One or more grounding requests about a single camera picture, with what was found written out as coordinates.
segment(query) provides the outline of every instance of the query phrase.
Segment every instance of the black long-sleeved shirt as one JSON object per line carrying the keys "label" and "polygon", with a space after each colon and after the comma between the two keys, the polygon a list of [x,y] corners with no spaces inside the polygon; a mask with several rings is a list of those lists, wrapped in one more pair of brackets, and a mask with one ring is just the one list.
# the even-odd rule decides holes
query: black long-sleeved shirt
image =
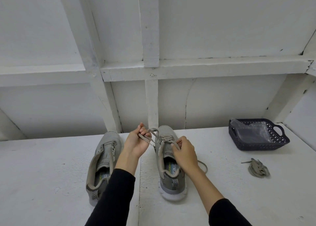
{"label": "black long-sleeved shirt", "polygon": [[[135,177],[114,169],[105,192],[98,201],[86,226],[125,226],[134,192]],[[211,226],[251,226],[228,199],[218,200],[209,213]]]}

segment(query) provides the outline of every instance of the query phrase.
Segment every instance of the white table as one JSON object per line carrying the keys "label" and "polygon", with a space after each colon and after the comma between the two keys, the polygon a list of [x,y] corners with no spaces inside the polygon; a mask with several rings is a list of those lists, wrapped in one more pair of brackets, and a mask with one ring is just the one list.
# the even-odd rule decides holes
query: white table
{"label": "white table", "polygon": [[[227,127],[177,130],[195,145],[207,176],[253,225],[316,225],[316,152],[284,125],[290,144],[266,152],[242,152]],[[121,134],[123,141],[128,134]],[[102,135],[0,142],[1,225],[84,225],[92,207],[85,191],[87,168]],[[271,178],[251,176],[259,159]],[[136,171],[129,226],[208,225],[198,193],[165,201],[158,192],[155,152],[149,148]]]}

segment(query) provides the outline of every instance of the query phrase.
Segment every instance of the bundled shoelace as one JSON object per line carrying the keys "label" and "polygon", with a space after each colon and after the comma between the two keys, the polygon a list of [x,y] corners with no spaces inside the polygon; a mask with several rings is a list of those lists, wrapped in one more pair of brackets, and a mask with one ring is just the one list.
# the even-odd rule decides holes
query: bundled shoelace
{"label": "bundled shoelace", "polygon": [[[151,137],[146,136],[146,134],[150,132],[150,133],[152,133],[152,134],[156,137],[156,139],[158,139],[158,138],[159,138],[159,131],[158,131],[158,129],[156,129],[156,128],[149,128],[149,127],[146,127],[146,128],[147,128],[146,133],[145,133],[144,135],[141,135],[141,134],[139,133],[138,136],[139,136],[141,139],[143,139],[144,141],[146,141],[147,143],[149,143],[151,146],[153,146],[154,149],[155,149],[155,151],[156,151],[156,147],[151,143],[151,142],[155,143],[155,141],[153,141],[153,139],[152,139]],[[169,141],[169,142],[171,142],[172,144],[174,144],[174,145],[176,146],[176,148],[177,148],[178,150],[180,150],[180,147],[179,147],[179,145],[176,143],[176,141],[174,141],[174,137],[173,137],[173,136],[160,136],[160,138],[161,138],[163,141]],[[208,171],[207,165],[206,165],[205,163],[203,163],[202,161],[200,161],[200,160],[198,160],[198,162],[201,163],[201,164],[203,164],[203,165],[205,166],[206,170],[203,171],[203,172],[204,172],[204,173],[207,173],[207,171]]]}
{"label": "bundled shoelace", "polygon": [[255,160],[254,158],[251,158],[251,161],[242,162],[242,164],[250,163],[248,167],[248,171],[252,176],[263,178],[268,177],[270,175],[270,172],[266,166],[263,165],[259,160]]}

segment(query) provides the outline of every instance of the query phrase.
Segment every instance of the gray sneaker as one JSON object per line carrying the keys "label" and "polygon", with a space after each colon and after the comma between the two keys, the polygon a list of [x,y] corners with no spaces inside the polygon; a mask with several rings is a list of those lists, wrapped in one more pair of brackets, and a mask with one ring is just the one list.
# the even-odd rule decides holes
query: gray sneaker
{"label": "gray sneaker", "polygon": [[100,140],[91,160],[86,182],[86,190],[92,206],[97,204],[105,191],[121,149],[121,138],[115,131],[106,132]]}
{"label": "gray sneaker", "polygon": [[159,192],[166,200],[179,201],[187,194],[185,184],[185,173],[177,164],[172,152],[171,143],[176,143],[176,133],[167,125],[158,128],[155,142],[156,160],[160,180],[158,183]]}

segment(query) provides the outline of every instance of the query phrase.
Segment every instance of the black plastic basket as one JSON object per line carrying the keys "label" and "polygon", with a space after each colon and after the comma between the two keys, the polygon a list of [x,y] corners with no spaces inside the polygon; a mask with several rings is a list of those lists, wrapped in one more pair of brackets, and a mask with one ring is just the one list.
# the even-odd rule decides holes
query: black plastic basket
{"label": "black plastic basket", "polygon": [[[270,120],[267,120],[267,119],[237,119],[237,120],[239,120],[240,122],[246,125],[249,125],[255,122],[266,122],[268,132],[273,141],[273,143],[245,143],[239,138],[237,132],[235,131],[234,127],[231,125],[230,120],[229,120],[229,126],[228,126],[229,135],[231,136],[237,148],[239,148],[240,150],[247,150],[247,151],[249,150],[251,151],[276,150],[290,143],[290,139],[285,135],[284,129],[281,126],[272,123]],[[278,127],[281,129],[282,131],[281,136],[273,129],[274,127]]]}

